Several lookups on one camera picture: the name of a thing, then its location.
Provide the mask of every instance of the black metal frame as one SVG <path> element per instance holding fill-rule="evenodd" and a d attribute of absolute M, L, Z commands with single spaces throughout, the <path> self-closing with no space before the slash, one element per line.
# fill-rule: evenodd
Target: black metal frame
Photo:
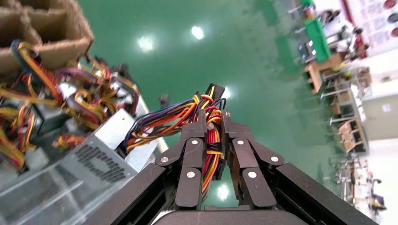
<path fill-rule="evenodd" d="M 376 224 L 256 142 L 249 127 L 233 122 L 227 110 L 222 111 L 222 145 L 239 207 L 206 207 L 200 211 L 206 136 L 202 110 L 197 122 L 183 126 L 176 145 L 144 168 L 84 224 L 147 225 L 167 209 L 176 212 L 163 216 L 156 225 Z M 219 166 L 213 179 L 219 180 L 223 169 Z"/>

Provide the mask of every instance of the wooden table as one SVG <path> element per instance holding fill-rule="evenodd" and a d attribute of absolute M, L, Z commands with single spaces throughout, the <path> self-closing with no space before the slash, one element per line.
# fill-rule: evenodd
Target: wooden table
<path fill-rule="evenodd" d="M 311 62 L 305 68 L 305 71 L 310 74 L 308 82 L 313 85 L 313 93 L 316 94 L 321 89 L 323 80 L 321 71 L 339 66 L 344 60 L 340 54 L 333 54 L 329 59 L 322 63 L 316 61 Z"/>

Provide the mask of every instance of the cardboard box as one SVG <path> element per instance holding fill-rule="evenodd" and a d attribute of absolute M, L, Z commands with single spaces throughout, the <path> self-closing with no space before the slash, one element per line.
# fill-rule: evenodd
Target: cardboard box
<path fill-rule="evenodd" d="M 42 66 L 56 69 L 86 53 L 94 35 L 75 0 L 0 0 L 0 81 L 18 72 L 14 39 L 34 45 Z"/>

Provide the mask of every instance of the poster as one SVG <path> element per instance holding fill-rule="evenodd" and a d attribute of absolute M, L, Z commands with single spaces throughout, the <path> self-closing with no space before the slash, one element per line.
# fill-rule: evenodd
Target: poster
<path fill-rule="evenodd" d="M 356 27 L 363 28 L 362 41 L 370 45 L 367 56 L 398 48 L 397 0 L 344 0 Z"/>

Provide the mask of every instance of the green floor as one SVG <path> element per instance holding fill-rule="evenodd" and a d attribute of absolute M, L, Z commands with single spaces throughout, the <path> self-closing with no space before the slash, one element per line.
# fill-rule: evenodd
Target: green floor
<path fill-rule="evenodd" d="M 227 86 L 234 121 L 258 142 L 322 182 L 341 154 L 327 102 L 311 92 L 292 30 L 292 0 L 79 0 L 96 40 L 92 55 L 127 62 L 151 110 Z M 203 30 L 197 39 L 191 30 Z M 177 137 L 168 139 L 172 145 Z M 236 206 L 230 175 L 212 182 L 206 204 Z M 330 189 L 333 186 L 325 183 Z"/>

